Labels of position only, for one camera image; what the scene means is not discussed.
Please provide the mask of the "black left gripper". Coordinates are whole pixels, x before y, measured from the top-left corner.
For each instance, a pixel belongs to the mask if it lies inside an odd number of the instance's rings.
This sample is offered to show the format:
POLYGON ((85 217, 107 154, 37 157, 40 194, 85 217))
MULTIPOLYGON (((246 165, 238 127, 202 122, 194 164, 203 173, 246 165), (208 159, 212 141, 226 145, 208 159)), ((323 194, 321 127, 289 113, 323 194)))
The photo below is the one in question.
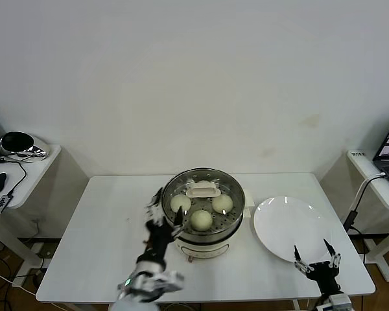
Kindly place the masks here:
POLYGON ((154 259, 164 259, 167 246, 183 231, 183 207, 179 207, 171 226, 165 217, 161 203, 162 190, 159 189, 145 207, 146 228, 149 238, 146 243, 146 252, 154 259))

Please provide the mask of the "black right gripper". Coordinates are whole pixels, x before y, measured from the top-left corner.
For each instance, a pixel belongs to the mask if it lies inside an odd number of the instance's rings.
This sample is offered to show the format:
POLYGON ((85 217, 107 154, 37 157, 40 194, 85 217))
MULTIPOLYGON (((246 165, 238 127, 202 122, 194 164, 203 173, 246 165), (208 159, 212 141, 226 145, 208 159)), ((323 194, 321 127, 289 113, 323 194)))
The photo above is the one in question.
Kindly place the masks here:
POLYGON ((337 253, 326 239, 324 239, 324 244, 331 256, 330 261, 308 265, 302 261, 297 247, 294 246, 294 266, 299 271, 308 271, 307 278, 317 283, 321 294, 339 294, 340 285, 336 282, 336 276, 339 274, 341 254, 337 253))

